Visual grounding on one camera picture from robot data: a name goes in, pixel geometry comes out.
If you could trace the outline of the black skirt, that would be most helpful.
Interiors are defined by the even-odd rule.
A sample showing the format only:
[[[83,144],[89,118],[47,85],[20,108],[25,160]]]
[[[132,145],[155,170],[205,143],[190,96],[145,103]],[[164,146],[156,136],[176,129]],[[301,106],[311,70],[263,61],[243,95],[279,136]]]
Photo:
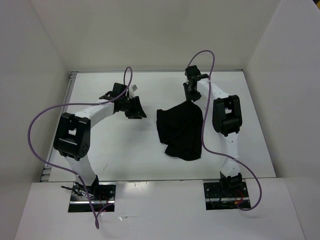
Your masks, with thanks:
[[[168,110],[156,111],[159,141],[167,145],[164,153],[184,161],[195,161],[202,154],[202,110],[192,101],[184,101]]]

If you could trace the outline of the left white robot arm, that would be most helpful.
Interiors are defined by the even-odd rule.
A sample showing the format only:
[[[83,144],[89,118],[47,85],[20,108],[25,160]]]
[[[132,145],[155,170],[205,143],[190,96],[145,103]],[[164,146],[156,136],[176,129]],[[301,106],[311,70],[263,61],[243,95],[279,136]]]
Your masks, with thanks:
[[[99,178],[88,157],[91,129],[117,112],[123,112],[128,119],[146,118],[140,98],[135,96],[136,90],[136,85],[115,83],[97,104],[76,113],[64,112],[60,116],[53,147],[75,174],[75,192],[82,193],[88,200],[96,199],[100,193]]]

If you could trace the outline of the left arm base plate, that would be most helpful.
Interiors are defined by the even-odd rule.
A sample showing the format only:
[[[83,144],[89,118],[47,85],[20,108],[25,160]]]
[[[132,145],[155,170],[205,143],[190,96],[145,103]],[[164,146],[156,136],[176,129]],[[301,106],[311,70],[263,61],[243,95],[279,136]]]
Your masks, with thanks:
[[[65,189],[71,191],[68,207],[69,213],[88,213],[92,211],[85,191],[80,189],[76,183],[73,184],[72,188],[65,187]],[[97,194],[93,196],[90,193],[89,196],[96,213],[99,211],[101,213],[115,211],[115,182],[100,182]]]

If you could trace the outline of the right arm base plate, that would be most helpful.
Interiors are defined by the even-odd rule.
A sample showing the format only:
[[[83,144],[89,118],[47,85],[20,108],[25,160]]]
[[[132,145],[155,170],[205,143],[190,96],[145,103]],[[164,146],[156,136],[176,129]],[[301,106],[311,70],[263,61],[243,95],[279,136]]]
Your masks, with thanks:
[[[232,210],[239,205],[242,209],[250,209],[251,203],[247,184],[243,181],[235,190],[223,190],[218,180],[203,182],[205,206],[207,211]]]

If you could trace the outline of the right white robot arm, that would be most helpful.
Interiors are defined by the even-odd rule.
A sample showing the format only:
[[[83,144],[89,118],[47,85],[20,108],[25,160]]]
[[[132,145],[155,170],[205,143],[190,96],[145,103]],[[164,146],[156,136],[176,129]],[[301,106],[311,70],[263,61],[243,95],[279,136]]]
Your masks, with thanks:
[[[220,139],[221,153],[225,161],[220,169],[219,191],[229,197],[242,184],[242,174],[236,160],[238,154],[238,136],[243,124],[240,98],[230,95],[209,80],[208,74],[202,74],[196,65],[185,69],[186,82],[183,83],[186,100],[198,101],[207,98],[205,116],[212,106],[212,126]]]

